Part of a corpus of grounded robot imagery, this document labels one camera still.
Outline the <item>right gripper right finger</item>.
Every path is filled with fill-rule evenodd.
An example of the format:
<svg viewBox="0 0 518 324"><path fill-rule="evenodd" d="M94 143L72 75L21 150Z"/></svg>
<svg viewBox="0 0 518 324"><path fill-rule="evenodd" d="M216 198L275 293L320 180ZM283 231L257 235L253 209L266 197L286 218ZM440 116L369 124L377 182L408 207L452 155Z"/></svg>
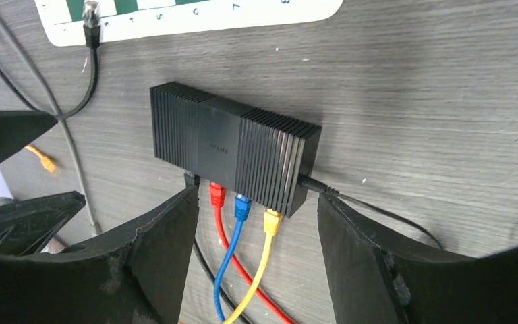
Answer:
<svg viewBox="0 0 518 324"><path fill-rule="evenodd" d="M338 323L518 323L518 246L475 258L404 236L329 194L318 231Z"/></svg>

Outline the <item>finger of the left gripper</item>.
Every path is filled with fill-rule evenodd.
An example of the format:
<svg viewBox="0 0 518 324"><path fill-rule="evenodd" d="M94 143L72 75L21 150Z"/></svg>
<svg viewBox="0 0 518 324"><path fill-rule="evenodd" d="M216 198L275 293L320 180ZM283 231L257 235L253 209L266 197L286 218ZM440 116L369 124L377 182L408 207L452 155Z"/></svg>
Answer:
<svg viewBox="0 0 518 324"><path fill-rule="evenodd" d="M76 191L1 205L0 254L40 252L85 205L85 196Z"/></svg>
<svg viewBox="0 0 518 324"><path fill-rule="evenodd" d="M0 111L0 163L57 124L42 111Z"/></svg>

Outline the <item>ribbed black network switch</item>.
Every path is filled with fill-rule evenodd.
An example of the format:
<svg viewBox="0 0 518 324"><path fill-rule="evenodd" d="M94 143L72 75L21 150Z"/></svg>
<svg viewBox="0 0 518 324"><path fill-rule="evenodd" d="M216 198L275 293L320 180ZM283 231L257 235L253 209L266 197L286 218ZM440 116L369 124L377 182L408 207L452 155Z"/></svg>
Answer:
<svg viewBox="0 0 518 324"><path fill-rule="evenodd" d="M292 216L322 128L178 82L150 89L154 155Z"/></svg>

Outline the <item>black power adapter with cord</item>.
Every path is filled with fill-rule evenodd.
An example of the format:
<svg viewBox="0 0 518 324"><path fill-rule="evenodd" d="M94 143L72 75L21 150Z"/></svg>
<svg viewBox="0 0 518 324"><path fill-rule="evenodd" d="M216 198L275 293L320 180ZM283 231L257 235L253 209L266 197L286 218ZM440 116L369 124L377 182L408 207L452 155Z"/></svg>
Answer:
<svg viewBox="0 0 518 324"><path fill-rule="evenodd" d="M340 198L340 199L343 199L343 200L347 200L348 202L351 202L351 203L354 203L360 207L365 207L367 209L371 209L373 211L376 211L377 213L380 213L384 216L387 216L387 217L390 217L391 219L394 219L394 220L397 220L397 221L400 221L406 225L410 225L411 227L421 231L421 233L423 234L426 234L430 239L432 239L436 244L437 246L439 247L439 249L441 250L444 250L444 246L442 245L441 241L438 240L433 234L431 234L427 229L425 229L424 227L420 226L419 224L405 218L405 217L402 217L396 213L393 213L393 212L390 212L390 211L387 211L385 209L381 209L380 207L377 207L375 205L372 205L370 203L367 203L367 202L364 202L362 200L358 200L356 198L353 198L353 197L350 197L350 196L347 196L347 195L344 195L344 194L341 194L338 190L334 189L333 187L331 186L328 186L327 184L319 181L319 180L315 180L313 178L310 178L306 175L299 175L298 177L298 184L304 188L307 188L308 190L311 190L311 191L314 191L314 192L317 192L317 193L327 193L327 194L330 194L332 196L335 196L337 198Z"/></svg>

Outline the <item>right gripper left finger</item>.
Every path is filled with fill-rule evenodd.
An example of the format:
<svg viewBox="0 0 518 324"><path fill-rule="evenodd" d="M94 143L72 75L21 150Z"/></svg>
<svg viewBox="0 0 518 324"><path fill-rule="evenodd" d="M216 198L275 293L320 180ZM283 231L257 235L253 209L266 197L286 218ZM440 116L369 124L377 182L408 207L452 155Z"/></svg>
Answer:
<svg viewBox="0 0 518 324"><path fill-rule="evenodd" d="M0 323L176 323L199 213L187 187L51 254L0 254Z"/></svg>

